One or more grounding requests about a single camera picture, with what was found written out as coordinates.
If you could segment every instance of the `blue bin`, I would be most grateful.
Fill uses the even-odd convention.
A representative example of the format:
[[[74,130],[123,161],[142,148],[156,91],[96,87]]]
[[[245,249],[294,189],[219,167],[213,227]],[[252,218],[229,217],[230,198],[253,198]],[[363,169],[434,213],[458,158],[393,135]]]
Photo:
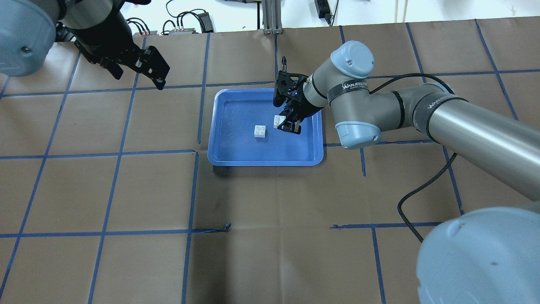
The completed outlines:
[[[306,118],[300,135],[274,129],[274,89],[225,89],[215,95],[208,160],[215,166],[314,166],[324,156],[321,113]],[[255,138],[255,125],[266,137]]]

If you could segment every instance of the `robotic arm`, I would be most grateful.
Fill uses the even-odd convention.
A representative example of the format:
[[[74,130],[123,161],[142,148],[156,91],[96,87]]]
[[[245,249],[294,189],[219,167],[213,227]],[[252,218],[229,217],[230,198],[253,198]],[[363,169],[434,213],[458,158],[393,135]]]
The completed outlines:
[[[422,304],[540,303],[540,130],[473,105],[446,84],[374,94],[365,81],[373,65],[357,41],[309,77],[288,73],[284,58],[274,93],[274,105],[285,104],[278,129],[299,134],[302,120],[327,104],[346,149],[414,126],[536,201],[476,210],[435,227],[420,248],[416,275]]]
[[[151,0],[131,0],[149,4]],[[159,51],[141,49],[120,8],[124,0],[0,0],[0,72],[25,76],[39,70],[55,41],[55,24],[62,21],[75,35],[75,46],[92,64],[98,63],[120,79],[125,65],[163,89],[170,70]]]

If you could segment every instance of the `black connector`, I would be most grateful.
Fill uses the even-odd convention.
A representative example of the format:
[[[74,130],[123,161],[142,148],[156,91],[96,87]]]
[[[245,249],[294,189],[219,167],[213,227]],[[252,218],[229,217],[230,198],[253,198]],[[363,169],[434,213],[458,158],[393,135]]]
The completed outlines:
[[[328,0],[315,0],[315,7],[317,8],[317,14],[319,14],[319,19],[330,19],[330,5]]]
[[[212,20],[210,15],[207,12],[197,14],[202,21],[203,29],[202,32],[214,32],[214,26],[212,25]]]

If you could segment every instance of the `small white block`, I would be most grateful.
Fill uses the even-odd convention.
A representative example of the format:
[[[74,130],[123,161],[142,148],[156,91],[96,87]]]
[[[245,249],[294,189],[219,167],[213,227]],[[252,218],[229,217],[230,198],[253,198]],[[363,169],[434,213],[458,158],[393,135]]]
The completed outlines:
[[[256,125],[255,126],[255,137],[265,138],[266,137],[266,126],[265,125]]]
[[[277,129],[278,126],[285,120],[285,116],[274,115],[274,129]]]

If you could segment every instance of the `metal bracket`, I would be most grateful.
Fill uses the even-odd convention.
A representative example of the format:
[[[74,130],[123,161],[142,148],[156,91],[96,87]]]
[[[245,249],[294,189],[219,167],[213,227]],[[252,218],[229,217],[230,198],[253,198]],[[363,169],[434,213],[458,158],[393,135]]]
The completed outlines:
[[[262,0],[262,22],[265,34],[281,34],[281,0]]]

